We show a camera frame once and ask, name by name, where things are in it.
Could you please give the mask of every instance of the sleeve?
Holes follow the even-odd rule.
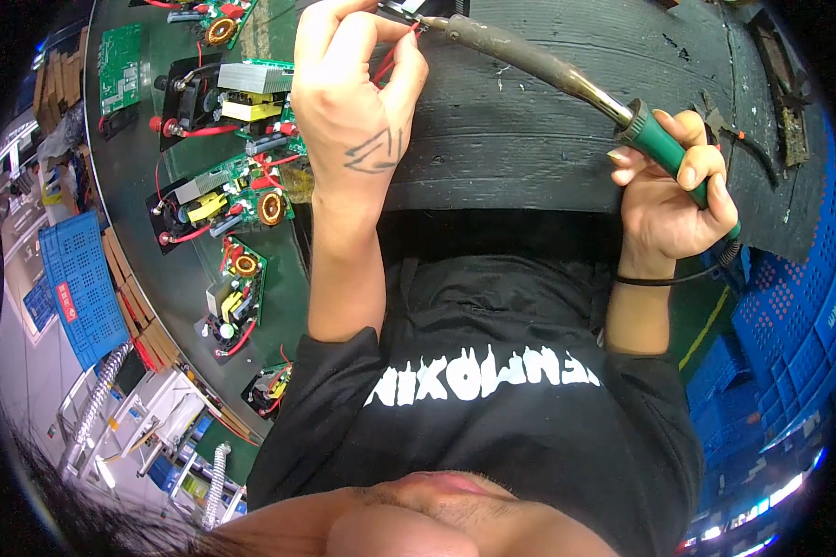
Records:
[[[662,532],[678,545],[700,504],[704,460],[700,439],[693,429],[687,396],[679,368],[671,356],[630,356],[609,354],[605,365],[606,383],[627,415],[627,427],[641,447],[636,462],[648,462],[662,477],[656,499],[673,503],[665,512]]]
[[[370,327],[343,343],[301,338],[279,415],[248,475],[251,509],[299,495],[344,440],[383,368]]]

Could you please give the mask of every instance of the soldering iron tip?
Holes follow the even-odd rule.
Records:
[[[421,21],[423,25],[435,29],[442,29],[444,31],[446,30],[446,27],[448,27],[449,25],[449,20],[446,18],[421,17],[418,20]]]

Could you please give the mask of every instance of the copper coil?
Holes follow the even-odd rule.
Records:
[[[239,24],[235,22],[235,19],[215,19],[205,32],[204,40],[208,41],[208,44],[212,46],[223,45],[223,43],[228,42],[233,37],[235,29],[238,26]]]
[[[264,194],[257,202],[256,215],[268,227],[278,225],[284,214],[285,200],[276,192]]]
[[[235,259],[235,272],[241,276],[254,276],[257,271],[256,259],[249,254],[243,254]]]

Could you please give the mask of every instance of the hand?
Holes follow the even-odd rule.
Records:
[[[725,159],[706,144],[700,115],[686,110],[673,118],[654,110],[653,117],[687,150],[678,182],[638,150],[623,146],[608,153],[616,165],[613,182],[626,187],[620,273],[636,275],[629,278],[665,278],[652,275],[674,273],[676,259],[708,250],[737,223],[737,208],[725,187]],[[686,192],[707,176],[709,208],[701,210]]]
[[[323,0],[300,18],[291,107],[315,176],[313,206],[349,218],[374,216],[412,136],[428,67],[417,38],[379,17],[376,0]],[[390,81],[369,78],[378,42],[396,43]]]

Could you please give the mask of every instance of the soldering iron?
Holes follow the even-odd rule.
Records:
[[[511,64],[554,86],[559,91],[594,106],[616,123],[617,141],[640,150],[672,177],[678,177],[681,161],[686,151],[653,118],[647,104],[641,99],[635,99],[628,106],[624,106],[586,78],[579,68],[504,29],[485,25],[462,15],[454,15],[451,18],[421,17],[419,21],[429,28],[444,31],[449,40],[459,45]],[[707,178],[694,190],[688,192],[697,206],[702,209],[709,206],[706,198],[708,182]],[[736,257],[740,251],[739,235],[740,222],[737,221],[736,226],[725,236],[725,248],[718,257],[718,261],[701,273],[665,281],[622,277],[619,280],[626,284],[669,286],[711,273],[719,266],[727,266]]]

